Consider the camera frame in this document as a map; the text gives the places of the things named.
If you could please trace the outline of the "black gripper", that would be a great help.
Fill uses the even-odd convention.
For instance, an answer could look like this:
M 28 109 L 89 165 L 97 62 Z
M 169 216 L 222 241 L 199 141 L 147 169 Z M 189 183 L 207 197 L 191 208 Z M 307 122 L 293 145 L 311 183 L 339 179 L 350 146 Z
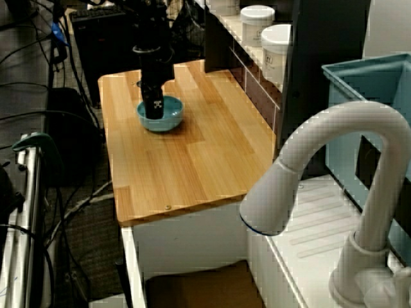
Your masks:
M 146 53 L 139 56 L 143 87 L 143 104 L 148 119 L 161 119 L 164 115 L 162 85 L 175 78 L 173 68 L 174 50 Z

